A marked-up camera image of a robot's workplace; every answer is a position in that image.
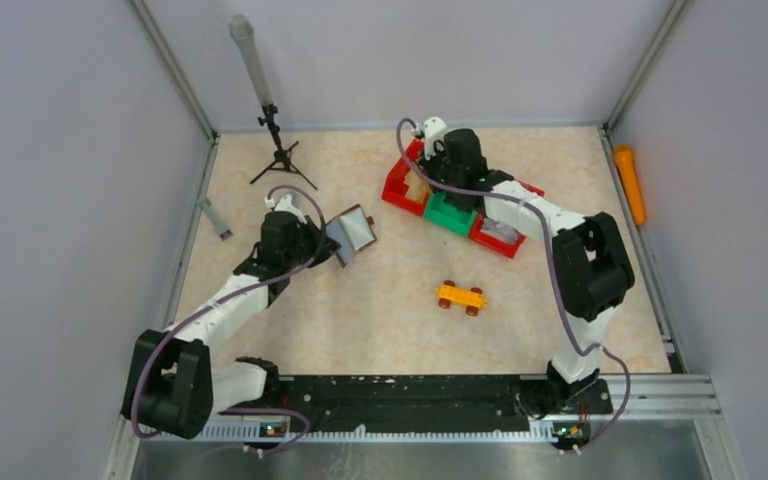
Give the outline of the brown leather card holder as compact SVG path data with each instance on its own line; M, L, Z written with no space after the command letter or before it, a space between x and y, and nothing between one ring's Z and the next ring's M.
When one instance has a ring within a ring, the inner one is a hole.
M374 219L356 204L326 224L326 235L338 243L335 255L342 268L346 268L363 250L374 244L378 237L373 230Z

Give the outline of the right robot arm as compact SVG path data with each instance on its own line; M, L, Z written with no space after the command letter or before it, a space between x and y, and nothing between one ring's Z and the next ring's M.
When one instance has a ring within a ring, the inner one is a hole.
M547 368L546 397L572 412L598 378L598 348L617 307L635 283L618 225L606 212L585 216L545 199L510 174L491 169L477 134L432 118L415 132L424 140L418 159L456 207L475 207L496 226L549 247L549 275L567 341Z

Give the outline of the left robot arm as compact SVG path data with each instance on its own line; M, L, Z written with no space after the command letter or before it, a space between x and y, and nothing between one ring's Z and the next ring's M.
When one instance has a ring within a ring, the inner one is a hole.
M134 344L121 414L133 433L199 434L219 409L213 354L251 317L269 308L292 276L330 259L340 248L324 218L267 213L260 239L220 290L181 322L147 329Z

